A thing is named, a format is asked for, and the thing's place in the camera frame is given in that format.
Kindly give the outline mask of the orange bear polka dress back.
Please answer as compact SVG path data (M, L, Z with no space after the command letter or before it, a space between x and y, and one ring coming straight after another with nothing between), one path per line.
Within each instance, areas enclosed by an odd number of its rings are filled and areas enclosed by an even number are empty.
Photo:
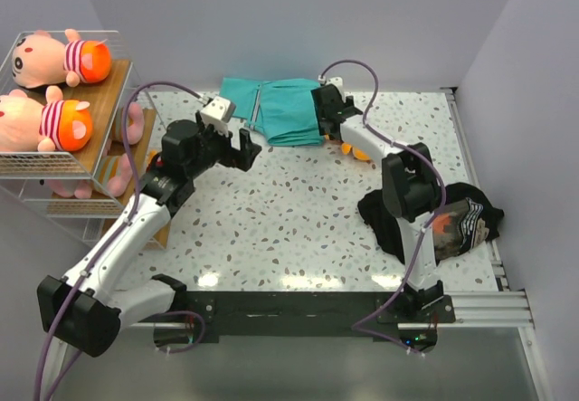
M345 143L343 141L339 141L337 139L331 138L329 135L324 136L325 140L332 142L334 144L338 144L340 147L340 151L345 156L352 156L353 158L368 162L371 158L362 150L353 147L351 144Z

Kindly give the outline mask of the orange bear polka dress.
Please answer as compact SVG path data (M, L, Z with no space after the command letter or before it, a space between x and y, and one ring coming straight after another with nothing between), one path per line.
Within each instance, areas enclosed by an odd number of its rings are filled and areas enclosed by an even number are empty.
M345 156L352 156L353 158L368 162L371 158L362 150L353 147L351 144L345 143L343 141L339 141L337 139L331 138L329 135L324 136L325 140L332 142L334 144L338 144L340 147L340 151Z
M146 170L149 170L151 167L155 166L157 164L157 161L159 159L160 156L160 152L156 149L151 149L148 153L147 153L147 157L146 157Z

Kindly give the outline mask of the orange bear polka dress front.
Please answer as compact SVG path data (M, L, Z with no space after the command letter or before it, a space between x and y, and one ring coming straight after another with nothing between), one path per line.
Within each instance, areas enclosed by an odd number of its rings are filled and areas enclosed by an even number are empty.
M157 161L159 159L160 156L160 152L156 149L151 149L148 153L147 153L147 157L146 157L146 170L149 170L151 167L155 166L157 164Z

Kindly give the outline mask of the pink pig striped shirt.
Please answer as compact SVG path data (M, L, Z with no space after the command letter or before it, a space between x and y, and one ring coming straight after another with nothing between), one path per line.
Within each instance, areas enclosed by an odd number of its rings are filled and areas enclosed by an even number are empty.
M144 113L138 103L131 102L129 104L126 116L123 116L123 109L118 109L109 133L109 138L112 141L123 141L123 126L126 126L129 145L137 144L143 136L145 127Z

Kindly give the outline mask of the pink pig toy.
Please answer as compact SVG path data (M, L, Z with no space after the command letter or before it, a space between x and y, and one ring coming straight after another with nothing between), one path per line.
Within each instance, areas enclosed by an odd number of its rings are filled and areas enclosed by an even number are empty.
M45 184L58 196L89 199L95 192L119 197L127 190L133 177L127 154L104 157L94 177L88 179L48 179Z

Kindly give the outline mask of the face-up doll orange hat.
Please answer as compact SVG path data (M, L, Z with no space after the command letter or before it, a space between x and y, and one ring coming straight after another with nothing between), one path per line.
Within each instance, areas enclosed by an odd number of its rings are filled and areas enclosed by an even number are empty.
M46 102L34 100L22 90L1 96L1 150L19 152L76 152L93 132L90 103L66 100L62 90L50 86Z

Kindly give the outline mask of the black-haired doll orange pants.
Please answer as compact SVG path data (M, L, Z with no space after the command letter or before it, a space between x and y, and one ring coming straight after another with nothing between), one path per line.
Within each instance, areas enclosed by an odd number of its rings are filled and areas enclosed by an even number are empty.
M32 90L64 83L74 88L109 76L112 57L104 41L85 40L74 29L64 34L66 43L41 30L16 42L10 62L17 85Z

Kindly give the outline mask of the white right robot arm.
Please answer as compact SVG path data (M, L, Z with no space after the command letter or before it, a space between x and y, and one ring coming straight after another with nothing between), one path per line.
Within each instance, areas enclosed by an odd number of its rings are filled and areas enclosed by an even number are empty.
M381 166L383 205L399 226L405 266L400 290L381 309L425 321L444 295L432 222L446 193L429 149L423 143L405 145L371 128L367 115L333 83L311 94L319 132L361 149Z

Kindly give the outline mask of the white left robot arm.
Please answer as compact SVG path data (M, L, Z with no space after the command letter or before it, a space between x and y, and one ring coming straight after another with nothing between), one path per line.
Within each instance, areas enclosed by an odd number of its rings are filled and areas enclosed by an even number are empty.
M102 355L127 326L160 315L182 319L187 311L185 285L157 274L143 286L118 292L115 287L131 260L168 224L194 193L194 181L220 164L248 171L261 146L240 129L240 146L222 121L195 119L169 124L162 149L141 177L140 190L91 251L60 279L46 277L37 288L43 328L79 351Z

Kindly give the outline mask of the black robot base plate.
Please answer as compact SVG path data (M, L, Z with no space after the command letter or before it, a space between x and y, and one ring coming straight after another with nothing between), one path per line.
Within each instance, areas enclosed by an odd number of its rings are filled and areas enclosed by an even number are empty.
M456 320L451 297L423 303L409 290L182 291L170 311L148 318L156 341L217 342L222 337L358 337L424 350L435 345L442 323Z

